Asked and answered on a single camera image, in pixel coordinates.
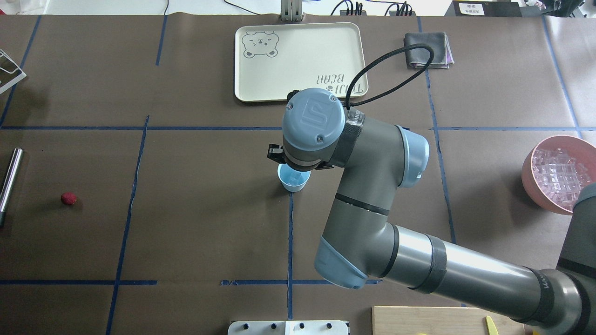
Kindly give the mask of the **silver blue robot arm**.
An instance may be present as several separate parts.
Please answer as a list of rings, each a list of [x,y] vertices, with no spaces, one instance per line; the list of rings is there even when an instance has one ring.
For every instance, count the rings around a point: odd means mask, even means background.
[[[299,172],[340,168],[314,267],[359,290],[370,278],[506,316],[545,335],[595,333],[595,185],[583,187],[557,266],[534,269],[391,222],[401,189],[422,178],[428,140],[368,117],[328,90],[288,94],[283,140],[268,159]]]

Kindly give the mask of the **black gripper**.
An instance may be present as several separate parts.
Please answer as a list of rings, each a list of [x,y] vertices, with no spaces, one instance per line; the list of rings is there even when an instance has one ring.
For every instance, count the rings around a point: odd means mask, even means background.
[[[279,144],[269,144],[267,158],[279,165],[288,165],[294,170],[326,170],[333,169],[333,165],[327,161],[300,161],[287,155],[284,147]]]

